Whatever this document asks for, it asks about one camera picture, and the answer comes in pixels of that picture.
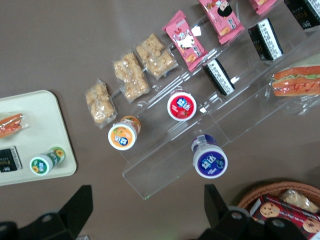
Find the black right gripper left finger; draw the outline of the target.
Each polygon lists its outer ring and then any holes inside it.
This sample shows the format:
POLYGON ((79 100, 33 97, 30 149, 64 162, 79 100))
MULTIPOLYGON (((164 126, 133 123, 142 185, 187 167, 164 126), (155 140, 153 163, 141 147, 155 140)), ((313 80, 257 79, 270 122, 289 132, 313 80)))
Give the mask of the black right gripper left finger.
POLYGON ((91 185, 82 185, 58 211, 20 228, 19 240, 75 240, 93 212, 91 185))

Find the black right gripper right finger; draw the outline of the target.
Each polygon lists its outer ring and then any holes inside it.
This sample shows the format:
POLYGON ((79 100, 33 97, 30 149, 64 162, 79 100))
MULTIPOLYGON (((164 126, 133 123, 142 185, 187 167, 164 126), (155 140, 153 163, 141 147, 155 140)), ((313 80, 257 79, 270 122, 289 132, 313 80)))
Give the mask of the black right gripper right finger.
POLYGON ((264 240, 264 226, 256 223, 245 210, 229 208, 213 184, 204 186, 204 210, 210 228, 201 240, 264 240))

